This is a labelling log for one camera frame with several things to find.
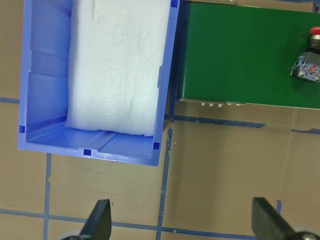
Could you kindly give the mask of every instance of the floor tile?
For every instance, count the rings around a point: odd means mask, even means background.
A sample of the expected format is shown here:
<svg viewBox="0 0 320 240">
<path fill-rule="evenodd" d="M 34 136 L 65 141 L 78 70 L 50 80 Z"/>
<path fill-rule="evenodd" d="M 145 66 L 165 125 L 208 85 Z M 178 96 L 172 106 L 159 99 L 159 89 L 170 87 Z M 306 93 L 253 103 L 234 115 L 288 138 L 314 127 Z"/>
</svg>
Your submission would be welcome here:
<svg viewBox="0 0 320 240">
<path fill-rule="evenodd" d="M 175 121 L 163 225 L 252 235 L 253 197 L 275 206 L 289 132 Z"/>
<path fill-rule="evenodd" d="M 282 215 L 292 226 L 320 234 L 320 135 L 291 134 L 280 199 Z"/>
<path fill-rule="evenodd" d="M 80 233 L 85 224 L 71 221 L 49 221 L 49 240 L 61 240 Z"/>
<path fill-rule="evenodd" d="M 50 220 L 49 240 L 78 235 L 84 223 Z M 154 240 L 156 232 L 142 229 L 112 227 L 110 240 Z"/>
<path fill-rule="evenodd" d="M 158 167 L 53 155 L 50 213 L 87 218 L 97 200 L 110 199 L 112 221 L 156 226 L 167 131 Z"/>
<path fill-rule="evenodd" d="M 177 101 L 174 114 L 181 116 L 201 117 L 210 119 L 222 119 L 231 121 L 251 122 L 266 124 L 268 129 L 281 131 L 291 130 L 295 108 L 245 104 L 241 106 L 217 105 L 200 106 L 198 102 Z"/>
<path fill-rule="evenodd" d="M 23 0 L 0 1 L 0 97 L 19 98 Z"/>
<path fill-rule="evenodd" d="M 186 234 L 178 234 L 171 232 L 162 232 L 161 240 L 228 240 L 229 238 L 208 237 L 208 236 L 194 236 Z"/>
<path fill-rule="evenodd" d="M 18 111 L 0 103 L 0 208 L 43 213 L 46 155 L 18 150 Z"/>
<path fill-rule="evenodd" d="M 0 233 L 3 240 L 41 240 L 44 235 L 43 218 L 0 214 Z"/>
<path fill-rule="evenodd" d="M 110 240 L 154 240 L 156 231 L 112 227 Z"/>
</svg>

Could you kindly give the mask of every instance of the screw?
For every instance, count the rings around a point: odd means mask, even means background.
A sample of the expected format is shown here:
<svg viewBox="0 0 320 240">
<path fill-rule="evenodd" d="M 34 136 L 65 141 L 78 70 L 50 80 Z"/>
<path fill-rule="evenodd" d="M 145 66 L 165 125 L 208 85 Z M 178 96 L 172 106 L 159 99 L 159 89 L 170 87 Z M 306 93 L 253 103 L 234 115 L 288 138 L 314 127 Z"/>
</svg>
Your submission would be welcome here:
<svg viewBox="0 0 320 240">
<path fill-rule="evenodd" d="M 306 233 L 302 236 L 304 240 L 317 240 L 316 236 L 310 233 Z"/>
</svg>

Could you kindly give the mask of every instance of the green panel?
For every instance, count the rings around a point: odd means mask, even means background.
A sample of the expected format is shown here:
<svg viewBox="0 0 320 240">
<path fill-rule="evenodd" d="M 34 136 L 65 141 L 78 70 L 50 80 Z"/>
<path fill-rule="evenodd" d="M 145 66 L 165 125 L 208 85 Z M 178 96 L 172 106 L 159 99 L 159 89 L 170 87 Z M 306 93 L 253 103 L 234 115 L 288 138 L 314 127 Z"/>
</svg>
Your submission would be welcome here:
<svg viewBox="0 0 320 240">
<path fill-rule="evenodd" d="M 179 97 L 320 108 L 320 84 L 290 77 L 316 13 L 189 2 Z"/>
</svg>

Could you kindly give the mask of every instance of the square hole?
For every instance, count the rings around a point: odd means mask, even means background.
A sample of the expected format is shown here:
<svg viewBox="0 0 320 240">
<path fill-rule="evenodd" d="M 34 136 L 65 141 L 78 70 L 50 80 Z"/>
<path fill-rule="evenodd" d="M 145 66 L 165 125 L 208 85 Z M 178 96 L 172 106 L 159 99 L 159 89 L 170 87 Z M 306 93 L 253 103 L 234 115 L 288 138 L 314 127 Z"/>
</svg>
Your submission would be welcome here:
<svg viewBox="0 0 320 240">
<path fill-rule="evenodd" d="M 153 149 L 154 150 L 159 150 L 159 148 L 160 148 L 160 143 L 159 142 L 154 142 L 153 143 Z"/>
<path fill-rule="evenodd" d="M 25 126 L 19 126 L 19 133 L 24 134 L 26 132 L 26 127 Z"/>
<path fill-rule="evenodd" d="M 83 150 L 83 155 L 85 155 L 85 156 L 91 156 L 91 150 L 90 150 L 90 149 L 84 149 L 84 150 Z"/>
<path fill-rule="evenodd" d="M 178 7 L 178 0 L 171 0 L 171 7 L 172 8 Z"/>
</svg>

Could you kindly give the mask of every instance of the red button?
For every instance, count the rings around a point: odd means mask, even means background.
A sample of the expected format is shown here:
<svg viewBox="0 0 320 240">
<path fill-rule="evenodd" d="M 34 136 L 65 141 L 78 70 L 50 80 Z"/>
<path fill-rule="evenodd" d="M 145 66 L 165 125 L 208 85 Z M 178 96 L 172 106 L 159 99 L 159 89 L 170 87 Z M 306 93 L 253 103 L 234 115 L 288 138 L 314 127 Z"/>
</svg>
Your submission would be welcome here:
<svg viewBox="0 0 320 240">
<path fill-rule="evenodd" d="M 315 26 L 310 29 L 312 35 L 320 35 L 320 26 Z"/>
</svg>

